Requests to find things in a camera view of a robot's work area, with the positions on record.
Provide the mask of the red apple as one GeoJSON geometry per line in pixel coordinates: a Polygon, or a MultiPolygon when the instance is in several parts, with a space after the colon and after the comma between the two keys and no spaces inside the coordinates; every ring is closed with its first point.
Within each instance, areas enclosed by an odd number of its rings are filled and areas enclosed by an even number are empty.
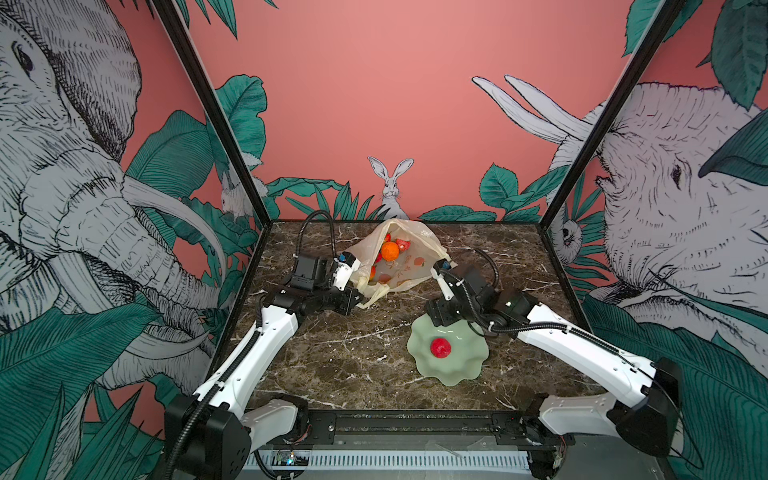
{"type": "Polygon", "coordinates": [[[430,353],[438,359],[447,358],[452,353],[452,345],[445,338],[435,338],[430,344],[430,353]]]}

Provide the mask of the orange fruit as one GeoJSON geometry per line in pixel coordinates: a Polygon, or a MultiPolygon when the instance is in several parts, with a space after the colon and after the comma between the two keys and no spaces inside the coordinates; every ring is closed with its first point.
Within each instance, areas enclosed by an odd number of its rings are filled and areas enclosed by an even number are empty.
{"type": "Polygon", "coordinates": [[[380,248],[381,259],[387,262],[395,261],[398,259],[400,251],[394,241],[384,242],[380,248]]]}

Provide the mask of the translucent cream plastic bag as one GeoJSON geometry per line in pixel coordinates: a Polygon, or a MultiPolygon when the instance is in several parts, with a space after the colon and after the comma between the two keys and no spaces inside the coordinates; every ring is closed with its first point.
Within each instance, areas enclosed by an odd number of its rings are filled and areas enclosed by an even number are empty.
{"type": "Polygon", "coordinates": [[[360,261],[350,282],[363,296],[358,304],[368,309],[389,293],[404,292],[432,280],[436,264],[454,267],[447,249],[424,223],[389,219],[347,248],[360,261]]]}

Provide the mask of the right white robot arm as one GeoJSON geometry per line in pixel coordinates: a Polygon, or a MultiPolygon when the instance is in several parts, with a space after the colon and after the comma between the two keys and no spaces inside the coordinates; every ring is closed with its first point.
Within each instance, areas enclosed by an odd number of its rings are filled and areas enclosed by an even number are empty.
{"type": "Polygon", "coordinates": [[[437,326],[470,320],[490,333],[508,334],[537,347],[597,382],[604,394],[547,396],[533,405],[535,425],[552,435],[613,436],[655,457],[673,450],[680,423],[681,368],[622,350],[576,326],[518,289],[496,293],[485,303],[463,291],[428,301],[437,326]]]}

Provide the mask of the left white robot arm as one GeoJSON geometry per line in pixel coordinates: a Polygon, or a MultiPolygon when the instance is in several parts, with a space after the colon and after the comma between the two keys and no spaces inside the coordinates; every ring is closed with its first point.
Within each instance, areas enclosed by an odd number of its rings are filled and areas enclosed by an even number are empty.
{"type": "Polygon", "coordinates": [[[179,394],[166,407],[163,464],[153,477],[235,479],[260,447],[294,431],[298,400],[273,399],[248,411],[253,391],[307,316],[347,315],[361,299],[352,287],[262,294],[253,325],[231,355],[192,394],[179,394]]]}

